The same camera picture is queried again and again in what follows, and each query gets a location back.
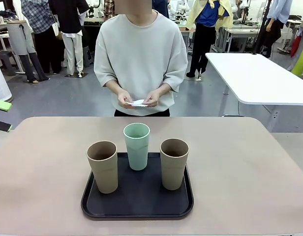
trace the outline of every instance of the black tray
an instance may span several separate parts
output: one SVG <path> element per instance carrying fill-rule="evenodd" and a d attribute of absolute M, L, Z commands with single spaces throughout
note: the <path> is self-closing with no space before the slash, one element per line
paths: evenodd
<path fill-rule="evenodd" d="M 93 174 L 86 185 L 81 206 L 91 218 L 182 218 L 193 208 L 187 168 L 182 186 L 167 190 L 161 183 L 160 153 L 148 154 L 142 171 L 130 168 L 127 153 L 118 153 L 119 186 L 111 194 L 99 192 Z"/>

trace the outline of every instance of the cup rim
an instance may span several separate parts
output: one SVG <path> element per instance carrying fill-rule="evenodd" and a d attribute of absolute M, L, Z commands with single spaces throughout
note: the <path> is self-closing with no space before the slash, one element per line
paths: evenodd
<path fill-rule="evenodd" d="M 89 150 L 93 145 L 98 144 L 98 143 L 103 143 L 103 142 L 112 143 L 112 144 L 116 147 L 116 151 L 115 151 L 110 157 L 108 157 L 108 158 L 106 158 L 106 159 L 103 159 L 103 160 L 95 160 L 95 159 L 90 158 L 90 157 L 88 156 L 88 150 Z M 87 148 L 86 156 L 87 156 L 88 159 L 90 159 L 90 160 L 92 160 L 92 161 L 101 162 L 101 161 L 106 161 L 106 160 L 111 159 L 112 157 L 114 157 L 114 155 L 115 155 L 116 153 L 118 153 L 118 147 L 117 147 L 117 145 L 116 145 L 115 143 L 111 142 L 111 141 L 106 141 L 106 140 L 104 140 L 104 141 L 99 141 L 99 142 L 96 142 L 96 143 L 93 143 L 92 145 L 90 145 L 90 146 Z"/>
<path fill-rule="evenodd" d="M 146 126 L 146 127 L 148 128 L 148 133 L 147 133 L 145 136 L 140 137 L 140 138 L 132 138 L 132 137 L 128 136 L 128 135 L 125 133 L 125 129 L 126 129 L 127 127 L 129 127 L 130 125 L 134 125 L 134 124 L 142 124 L 142 125 Z M 148 125 L 143 124 L 143 123 L 131 123 L 131 124 L 128 124 L 128 125 L 123 129 L 123 134 L 124 134 L 127 138 L 129 138 L 129 139 L 143 139 L 143 138 L 147 137 L 147 136 L 150 134 L 150 132 L 151 132 L 151 129 L 148 127 Z"/>
<path fill-rule="evenodd" d="M 165 141 L 168 141 L 168 140 L 179 140 L 179 141 L 184 142 L 184 143 L 186 144 L 186 146 L 187 146 L 187 152 L 186 152 L 184 155 L 182 155 L 182 156 L 170 156 L 170 155 L 166 154 L 166 153 L 162 150 L 161 146 L 162 146 L 162 144 L 163 144 Z M 164 153 L 164 154 L 165 154 L 166 156 L 168 156 L 168 157 L 172 157 L 172 158 L 181 158 L 181 157 L 184 157 L 184 156 L 188 155 L 188 153 L 190 152 L 190 147 L 189 147 L 189 144 L 187 144 L 187 142 L 184 141 L 184 140 L 182 140 L 182 139 L 171 138 L 171 139 L 166 139 L 166 140 L 164 140 L 163 142 L 161 142 L 161 144 L 160 144 L 160 151 L 161 151 L 162 153 Z"/>

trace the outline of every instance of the white object in hand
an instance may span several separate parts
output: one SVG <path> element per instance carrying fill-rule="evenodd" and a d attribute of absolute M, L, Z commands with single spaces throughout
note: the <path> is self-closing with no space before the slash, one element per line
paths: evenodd
<path fill-rule="evenodd" d="M 147 105 L 144 105 L 143 102 L 144 102 L 144 99 L 137 100 L 137 101 L 134 101 L 134 102 L 126 102 L 126 103 L 130 104 L 133 107 L 146 107 Z"/>

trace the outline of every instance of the brown cup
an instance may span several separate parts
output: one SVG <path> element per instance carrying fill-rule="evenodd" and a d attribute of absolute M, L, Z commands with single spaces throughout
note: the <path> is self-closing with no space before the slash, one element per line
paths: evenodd
<path fill-rule="evenodd" d="M 181 187 L 189 146 L 180 139 L 167 139 L 160 145 L 162 185 L 168 190 Z"/>
<path fill-rule="evenodd" d="M 87 157 L 101 193 L 112 193 L 118 188 L 117 146 L 109 141 L 91 145 Z"/>

